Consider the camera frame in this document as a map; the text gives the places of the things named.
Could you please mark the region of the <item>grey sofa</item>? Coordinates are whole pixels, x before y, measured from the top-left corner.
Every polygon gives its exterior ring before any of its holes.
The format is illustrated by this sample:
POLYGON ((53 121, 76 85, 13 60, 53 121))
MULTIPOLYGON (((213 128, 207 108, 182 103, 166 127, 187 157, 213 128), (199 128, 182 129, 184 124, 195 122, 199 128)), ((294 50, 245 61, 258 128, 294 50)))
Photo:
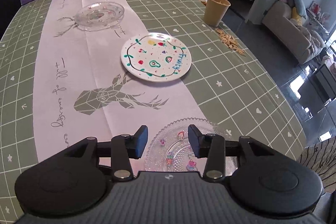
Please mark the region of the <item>grey sofa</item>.
POLYGON ((318 56, 325 42, 317 31, 306 27, 303 0, 278 0, 267 11, 262 24, 288 48, 300 64, 318 56))

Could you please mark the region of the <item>black chair far left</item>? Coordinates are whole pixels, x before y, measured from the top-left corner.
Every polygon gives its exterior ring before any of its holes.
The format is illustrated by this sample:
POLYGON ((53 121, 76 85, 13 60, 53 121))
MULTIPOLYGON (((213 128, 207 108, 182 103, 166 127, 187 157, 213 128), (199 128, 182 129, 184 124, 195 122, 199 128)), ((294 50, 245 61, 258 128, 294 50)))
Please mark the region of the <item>black chair far left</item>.
POLYGON ((0 37, 3 36, 21 6, 21 0, 0 0, 0 37))

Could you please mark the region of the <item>pile of seed shells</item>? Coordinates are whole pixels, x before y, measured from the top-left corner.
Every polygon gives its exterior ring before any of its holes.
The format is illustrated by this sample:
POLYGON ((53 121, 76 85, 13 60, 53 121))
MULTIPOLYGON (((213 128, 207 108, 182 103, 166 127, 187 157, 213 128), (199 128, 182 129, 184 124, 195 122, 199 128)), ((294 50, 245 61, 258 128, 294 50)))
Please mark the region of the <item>pile of seed shells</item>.
POLYGON ((226 46, 229 50, 236 52, 240 56, 245 56, 245 50, 240 47, 238 39, 233 35, 229 34, 227 31, 221 28, 214 28, 217 35, 218 41, 226 46))

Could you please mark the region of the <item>white fruit-painted plate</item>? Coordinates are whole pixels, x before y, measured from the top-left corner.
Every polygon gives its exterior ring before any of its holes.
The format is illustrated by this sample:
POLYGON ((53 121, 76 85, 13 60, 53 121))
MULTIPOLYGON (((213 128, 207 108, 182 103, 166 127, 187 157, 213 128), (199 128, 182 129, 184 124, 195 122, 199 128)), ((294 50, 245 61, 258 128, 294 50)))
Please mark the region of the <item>white fruit-painted plate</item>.
POLYGON ((136 35, 121 48, 121 62, 139 79, 166 83, 184 76, 192 64, 187 46, 179 39, 157 32, 136 35))

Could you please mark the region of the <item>green checked tablecloth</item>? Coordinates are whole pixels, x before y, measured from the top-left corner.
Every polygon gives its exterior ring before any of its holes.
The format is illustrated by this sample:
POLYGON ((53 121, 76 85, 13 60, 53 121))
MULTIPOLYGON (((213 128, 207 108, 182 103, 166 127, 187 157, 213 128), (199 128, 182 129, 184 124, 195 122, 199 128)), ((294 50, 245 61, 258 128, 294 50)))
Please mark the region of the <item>green checked tablecloth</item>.
POLYGON ((297 159, 306 142, 288 102, 253 53, 218 41, 199 0, 35 0, 20 8, 1 39, 1 223, 22 210, 17 177, 88 136, 109 141, 145 124, 149 137, 183 118, 203 118, 297 159), (122 21, 81 30, 74 16, 116 2, 122 21), (186 75, 150 83, 129 74, 121 47, 137 33, 181 40, 192 55, 186 75))

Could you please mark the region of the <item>tan paper cup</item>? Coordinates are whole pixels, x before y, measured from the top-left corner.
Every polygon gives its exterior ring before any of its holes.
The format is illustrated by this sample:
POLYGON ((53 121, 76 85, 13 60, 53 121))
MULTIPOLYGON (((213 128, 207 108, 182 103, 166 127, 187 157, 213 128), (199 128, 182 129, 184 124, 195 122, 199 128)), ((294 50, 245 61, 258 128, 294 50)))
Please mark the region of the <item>tan paper cup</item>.
POLYGON ((203 21, 217 27, 230 6, 228 0, 207 0, 203 21))

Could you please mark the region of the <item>clear glass plate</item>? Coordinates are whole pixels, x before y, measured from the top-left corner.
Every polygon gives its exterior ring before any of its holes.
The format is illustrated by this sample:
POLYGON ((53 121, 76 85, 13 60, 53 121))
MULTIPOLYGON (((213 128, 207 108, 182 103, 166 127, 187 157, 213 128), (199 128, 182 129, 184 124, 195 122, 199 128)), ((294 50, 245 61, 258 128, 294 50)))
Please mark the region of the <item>clear glass plate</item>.
POLYGON ((206 159, 198 159, 188 140, 188 126, 194 124, 203 134, 218 134, 233 140, 232 131, 220 129, 201 118, 184 118, 165 126, 151 141, 145 158, 145 170, 155 172, 203 173, 206 159))
POLYGON ((118 25, 125 9, 116 2, 97 2, 83 7, 74 20, 81 30, 100 31, 118 25))

